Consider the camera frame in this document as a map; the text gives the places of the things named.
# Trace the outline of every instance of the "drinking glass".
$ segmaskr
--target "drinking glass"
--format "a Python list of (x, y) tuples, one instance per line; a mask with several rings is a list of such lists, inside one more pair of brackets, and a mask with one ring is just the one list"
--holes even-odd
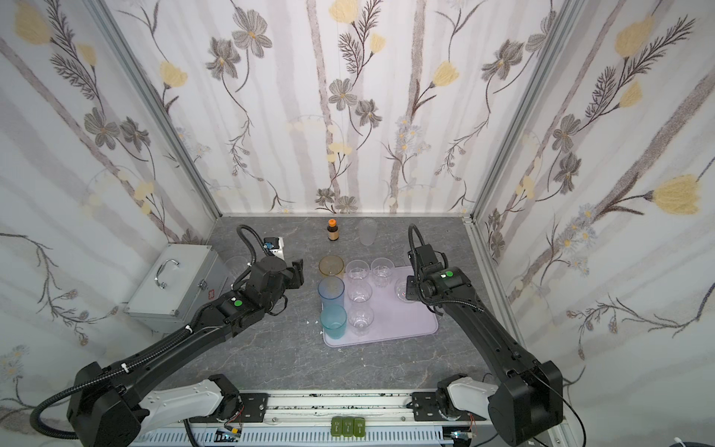
[(322, 306), (345, 304), (345, 283), (337, 276), (324, 277), (317, 285)]
[(347, 313), (339, 305), (328, 305), (320, 313), (320, 324), (325, 334), (333, 340), (338, 340), (345, 334)]
[(370, 274), (370, 266), (361, 260), (352, 260), (345, 267), (347, 277), (351, 280), (364, 280)]
[(328, 255), (325, 256), (317, 265), (318, 270), (323, 276), (340, 276), (342, 277), (342, 268), (345, 263), (340, 256)]
[(395, 283), (395, 295), (400, 299), (400, 301), (403, 301), (404, 303), (416, 303), (417, 301), (410, 301), (406, 297), (407, 293), (407, 282), (406, 281), (397, 281)]
[(373, 261), (370, 265), (370, 270), (373, 272), (376, 287), (383, 288), (390, 284), (393, 268), (395, 268), (395, 264), (386, 257), (379, 257)]
[(347, 285), (347, 296), (354, 303), (364, 303), (373, 296), (373, 288), (367, 281), (352, 281)]
[(375, 320), (375, 312), (367, 303), (353, 304), (347, 312), (350, 329), (359, 337), (366, 335)]

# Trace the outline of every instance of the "yellow flower print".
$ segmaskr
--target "yellow flower print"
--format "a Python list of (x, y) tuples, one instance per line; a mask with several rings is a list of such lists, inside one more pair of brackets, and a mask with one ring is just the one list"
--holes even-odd
[(432, 83), (438, 87), (445, 87), (452, 84), (459, 77), (457, 68), (448, 61), (444, 61), (437, 67)]
[(333, 142), (330, 143), (327, 148), (332, 152), (331, 155), (335, 155), (338, 152), (342, 152), (345, 155), (350, 155), (352, 154), (352, 147), (348, 146), (347, 144), (343, 143), (338, 143), (338, 142)]
[(84, 58), (84, 61), (95, 67), (97, 65), (97, 53), (94, 52), (94, 47), (92, 45), (77, 44), (77, 50)]
[(379, 53), (383, 48), (385, 48), (386, 41), (387, 39), (378, 33), (373, 33), (370, 37), (370, 51), (373, 53)]
[(134, 190), (134, 198), (137, 200), (141, 200), (145, 198), (147, 195), (150, 195), (154, 192), (154, 183), (153, 182), (140, 182), (139, 186)]
[(646, 42), (653, 29), (653, 16), (648, 16), (643, 21), (637, 21), (627, 26), (616, 36), (616, 52), (621, 57), (633, 56)]
[(327, 11), (336, 22), (351, 24), (358, 17), (358, 0), (335, 0)]
[(695, 214), (700, 210), (695, 205), (700, 199), (697, 194), (699, 186), (694, 175), (682, 175), (663, 183), (645, 198), (655, 202), (658, 208), (668, 214)]
[(49, 26), (40, 11), (26, 1), (17, 4), (15, 34), (33, 45), (48, 44), (51, 37)]
[(181, 87), (186, 84), (188, 73), (181, 71), (179, 67), (175, 67), (171, 62), (163, 61), (159, 66), (159, 74), (162, 75), (162, 80), (169, 87)]
[(519, 186), (516, 187), (516, 195), (521, 196), (522, 193), (526, 193), (526, 198), (527, 199), (533, 199), (534, 198), (534, 181), (531, 177), (528, 175), (524, 176), (524, 178), (521, 180), (521, 183)]
[(618, 103), (619, 107), (630, 107), (636, 105), (638, 101), (643, 98), (643, 91), (641, 90), (641, 85), (638, 81), (635, 81), (629, 88), (623, 93), (621, 97), (621, 102)]

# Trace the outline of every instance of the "black robotic arm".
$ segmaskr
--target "black robotic arm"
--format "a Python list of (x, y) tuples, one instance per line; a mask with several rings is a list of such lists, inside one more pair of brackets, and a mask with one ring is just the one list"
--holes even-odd
[[(420, 246), (415, 246), (413, 233)], [(499, 382), (488, 398), (488, 414), (494, 428), (510, 446), (516, 446), (563, 420), (563, 378), (548, 361), (539, 362), (496, 320), (477, 296), (469, 278), (449, 267), (446, 256), (439, 262), (416, 226), (410, 225), (410, 261), (406, 297), (421, 301), (432, 311), (444, 309), (464, 330)], [(440, 410), (449, 416), (455, 406), (446, 390), (438, 390)]]

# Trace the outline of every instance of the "clear plastic cup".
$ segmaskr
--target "clear plastic cup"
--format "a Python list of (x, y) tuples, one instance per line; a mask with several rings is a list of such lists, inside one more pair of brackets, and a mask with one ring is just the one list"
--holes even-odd
[(345, 263), (340, 256), (328, 255), (325, 256), (317, 265), (318, 270), (323, 276), (340, 276), (342, 277), (342, 269)]
[(360, 243), (368, 246), (372, 245), (378, 236), (378, 223), (373, 219), (363, 219), (357, 224), (357, 235)]
[(324, 277), (317, 285), (323, 308), (329, 305), (345, 304), (345, 283), (337, 276)]
[(358, 337), (368, 333), (373, 321), (375, 321), (375, 312), (367, 303), (353, 304), (347, 312), (347, 322), (350, 324), (350, 329)]
[(397, 295), (398, 299), (404, 303), (416, 303), (417, 301), (410, 301), (407, 299), (407, 282), (406, 281), (397, 281), (395, 283), (395, 295)]
[(370, 266), (361, 260), (352, 260), (345, 266), (345, 273), (351, 280), (364, 280), (370, 274)]
[(320, 313), (320, 324), (325, 334), (333, 340), (338, 340), (345, 335), (347, 313), (339, 305), (329, 305)]
[(347, 285), (347, 297), (354, 303), (364, 303), (373, 296), (373, 288), (367, 281), (352, 281)]
[(383, 288), (390, 284), (393, 268), (395, 268), (395, 264), (386, 257), (379, 257), (370, 264), (370, 271), (373, 273), (376, 287)]

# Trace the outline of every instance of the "plastic tray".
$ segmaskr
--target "plastic tray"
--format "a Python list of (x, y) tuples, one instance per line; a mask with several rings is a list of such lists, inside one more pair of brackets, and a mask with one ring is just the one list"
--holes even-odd
[[(323, 333), (325, 344), (331, 348), (342, 346), (360, 345), (375, 341), (396, 340), (398, 338), (418, 337), (437, 332), (437, 317), (421, 303), (405, 303), (395, 294), (395, 281), (407, 281), (407, 276), (412, 275), (411, 267), (396, 267), (393, 269), (393, 278), (385, 288), (375, 287), (372, 275), (365, 281), (373, 288), (373, 296), (367, 302), (375, 311), (375, 320), (370, 325), (367, 334), (358, 337), (347, 324), (345, 335), (338, 340), (333, 340)], [(345, 311), (350, 312), (352, 301), (347, 297), (351, 280), (345, 278)]]

